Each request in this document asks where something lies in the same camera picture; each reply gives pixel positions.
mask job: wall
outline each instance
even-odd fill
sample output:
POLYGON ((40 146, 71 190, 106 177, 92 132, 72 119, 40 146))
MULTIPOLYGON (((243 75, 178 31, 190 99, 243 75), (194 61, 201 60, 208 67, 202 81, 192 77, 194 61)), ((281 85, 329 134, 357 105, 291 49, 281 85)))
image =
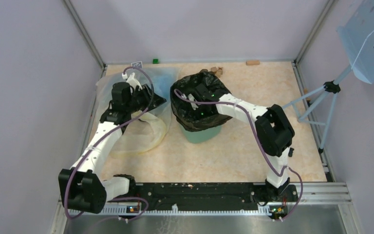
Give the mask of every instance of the wall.
MULTIPOLYGON (((349 64, 336 32, 349 7, 340 0, 301 62, 309 90, 335 79, 349 64)), ((365 233, 374 233, 374 84, 356 79, 353 73, 340 84, 326 150, 338 181, 346 181, 365 233)), ((331 98, 315 109, 324 120, 331 98)))
POLYGON ((0 233, 48 233, 101 69, 61 0, 0 0, 0 233))
POLYGON ((106 63, 151 63, 294 59, 327 0, 72 2, 106 63))

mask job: blue tripod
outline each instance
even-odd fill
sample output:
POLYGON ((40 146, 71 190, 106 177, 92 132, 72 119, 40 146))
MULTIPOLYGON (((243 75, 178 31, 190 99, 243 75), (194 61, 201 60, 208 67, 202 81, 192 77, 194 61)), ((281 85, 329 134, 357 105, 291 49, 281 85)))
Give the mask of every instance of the blue tripod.
POLYGON ((332 118, 332 114, 333 114, 333 109, 335 108, 335 103, 336 103, 336 97, 337 97, 337 94, 340 92, 340 87, 339 87, 339 83, 351 72, 352 68, 351 66, 349 65, 348 67, 345 68, 345 70, 343 70, 343 72, 339 75, 339 77, 333 81, 329 81, 329 82, 326 82, 324 83, 324 85, 320 88, 317 88, 313 91, 311 91, 310 93, 307 93, 301 97, 299 97, 298 99, 294 100, 294 101, 291 101, 290 103, 286 104, 283 106, 283 109, 292 105, 293 106, 293 109, 295 109, 295 112, 296 112, 296 115, 298 116, 298 121, 299 122, 305 122, 305 123, 310 123, 310 124, 316 124, 316 125, 324 125, 325 126, 325 131, 323 133, 323 138, 322 138, 322 142, 320 143, 320 147, 319 147, 319 153, 323 153, 323 147, 325 146, 325 142, 326 142, 326 137, 328 135, 328 130, 329 130, 329 125, 330 125, 330 120, 332 118), (295 104, 307 97, 310 97, 311 95, 315 94, 315 93, 318 93, 318 92, 322 92, 315 100, 311 100, 308 104, 310 105, 309 108, 306 110, 306 112, 301 115, 298 111, 298 109, 296 108, 295 104), (305 120, 305 118, 319 105, 319 103, 321 103, 330 93, 333 93, 333 98, 332 98, 332 104, 331 104, 331 107, 330 107, 330 110, 329 110, 329 114, 328 114, 328 118, 326 120, 326 123, 323 123, 323 122, 315 122, 315 121, 309 121, 309 120, 305 120))

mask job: translucent plastic bag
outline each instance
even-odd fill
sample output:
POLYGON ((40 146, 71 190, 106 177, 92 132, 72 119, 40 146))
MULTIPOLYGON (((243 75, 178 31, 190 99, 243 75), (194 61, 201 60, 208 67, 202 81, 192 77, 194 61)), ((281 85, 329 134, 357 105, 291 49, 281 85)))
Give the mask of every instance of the translucent plastic bag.
MULTIPOLYGON (((129 124, 122 137, 113 146, 110 155, 120 156, 127 154, 138 154, 146 152, 156 147, 166 135, 171 123, 171 106, 170 106, 170 86, 177 80, 180 72, 179 68, 175 67, 160 67, 160 68, 143 68, 143 70, 150 76, 154 92, 165 98, 167 101, 158 108, 149 111, 141 116, 141 118, 129 124)), ((127 71, 129 75, 135 72, 135 77, 140 81, 141 85, 149 83, 147 78, 137 70, 130 69, 127 71)), ((97 127, 102 113, 108 108, 108 104, 112 98, 112 85, 117 82, 122 82, 124 79, 121 73, 103 77, 97 83, 97 111, 94 121, 97 127)))

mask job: cable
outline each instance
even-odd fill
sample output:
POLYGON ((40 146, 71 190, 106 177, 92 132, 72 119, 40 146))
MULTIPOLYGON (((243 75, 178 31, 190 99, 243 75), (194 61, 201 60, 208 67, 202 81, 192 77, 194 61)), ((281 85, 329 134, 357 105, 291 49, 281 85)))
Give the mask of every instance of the cable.
POLYGON ((111 201, 126 201, 126 200, 138 200, 139 201, 143 201, 145 202, 146 204, 146 207, 142 210, 142 212, 140 212, 139 214, 137 214, 136 216, 130 218, 130 219, 123 219, 121 217, 117 217, 117 216, 109 216, 109 217, 106 217, 106 218, 103 218, 99 221, 97 221, 95 224, 91 225, 85 232, 84 234, 88 233, 89 231, 91 231, 95 226, 97 226, 98 224, 104 222, 104 221, 107 221, 107 220, 110 220, 110 219, 118 219, 120 221, 126 221, 126 222, 130 222, 130 221, 133 221, 133 220, 136 220, 136 219, 139 219, 141 217, 141 215, 147 211, 148 207, 149 207, 149 203, 147 202, 147 200, 145 200, 144 198, 142 197, 120 197, 120 198, 114 198, 113 200, 111 201))
MULTIPOLYGON (((143 75, 146 76, 146 78, 149 80, 150 82, 150 85, 151 85, 151 100, 149 101, 148 103, 148 106, 145 110, 143 110, 139 115, 137 115, 135 118, 132 118, 130 120, 128 120, 127 122, 113 128, 112 130, 110 130, 109 132, 105 133, 105 135, 103 135, 97 142, 95 142, 95 144, 93 145, 93 147, 97 147, 98 144, 100 144, 106 137, 108 137, 111 133, 117 131, 118 129, 136 121, 137 119, 139 119, 143 114, 145 114, 147 111, 148 111, 148 108, 149 106, 152 104, 153 100, 154 100, 154 86, 152 84, 152 80, 151 78, 147 75, 147 73, 145 73, 143 70, 141 70, 140 68, 138 67, 127 67, 126 69, 123 70, 123 74, 125 74, 125 72, 128 70, 128 69, 136 69, 138 71, 140 71, 143 75)), ((84 163, 85 159, 88 158, 88 156, 91 154, 93 150, 92 149, 89 149, 85 155, 82 157, 82 159, 78 162, 78 164, 76 165, 76 167, 74 168, 74 170, 72 171, 69 179, 68 179, 68 183, 67 183, 67 187, 65 189, 65 196, 64 196, 64 211, 65 211, 65 215, 68 219, 73 219, 73 218, 77 218, 77 217, 80 217, 84 212, 80 212, 79 214, 77 214, 76 216, 72 217, 69 212, 68 212, 68 197, 69 197, 69 193, 70 193, 70 188, 71 188, 71 184, 72 184, 72 180, 76 174, 76 172, 78 171, 79 167, 84 163)))
POLYGON ((272 163, 270 162, 269 158, 267 157, 266 155, 266 152, 263 150, 263 147, 262 147, 262 144, 260 143, 260 140, 259 138, 257 137, 257 132, 256 132, 256 128, 254 127, 254 124, 253 124, 253 120, 249 114, 249 112, 244 108, 242 107, 241 105, 237 104, 237 103, 233 103, 233 102, 227 102, 227 101, 191 101, 191 100, 188 100, 188 99, 185 99, 182 97, 183 93, 181 93, 180 90, 178 89, 174 89, 174 93, 176 94, 176 96, 183 100, 183 101, 186 101, 186 102, 189 102, 189 103, 194 103, 194 104, 200 104, 200 105, 214 105, 214 104, 222 104, 222 105, 231 105, 231 106, 237 106, 238 108, 240 108, 247 116, 247 119, 249 120, 249 123, 250 123, 250 127, 252 129, 252 132, 253 132, 253 136, 254 138, 256 139, 256 142, 257 142, 257 145, 259 146, 260 148, 260 151, 262 152, 262 155, 264 157, 264 160, 266 160, 266 163, 267 165, 269 165, 270 169, 272 169, 272 171, 277 175, 277 176, 282 176, 283 175, 283 172, 286 168, 288 168, 291 172, 293 172, 294 174, 297 175, 297 177, 299 178, 300 180, 300 196, 298 198, 298 200, 296 201, 294 207, 292 208, 292 210, 285 216, 285 218, 287 218, 291 213, 293 213, 293 210, 296 208, 296 206, 299 204, 300 202, 300 199, 303 195, 303 181, 302 181, 302 178, 300 177, 300 175, 294 171, 292 168, 290 168, 289 166, 283 166, 281 168, 281 172, 279 173, 278 171, 276 171, 276 169, 273 167, 272 163))

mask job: black plastic bag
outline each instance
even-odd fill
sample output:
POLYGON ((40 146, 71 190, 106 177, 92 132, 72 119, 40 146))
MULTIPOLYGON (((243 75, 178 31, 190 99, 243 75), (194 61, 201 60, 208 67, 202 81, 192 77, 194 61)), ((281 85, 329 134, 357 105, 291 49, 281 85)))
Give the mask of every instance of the black plastic bag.
POLYGON ((179 99, 174 93, 174 89, 178 89, 188 96, 199 84, 203 84, 211 92, 221 89, 225 93, 231 93, 213 72, 207 70, 202 70, 176 81, 170 88, 171 109, 177 122, 189 132, 214 128, 231 119, 230 116, 219 114, 216 105, 199 105, 194 110, 191 103, 179 99))

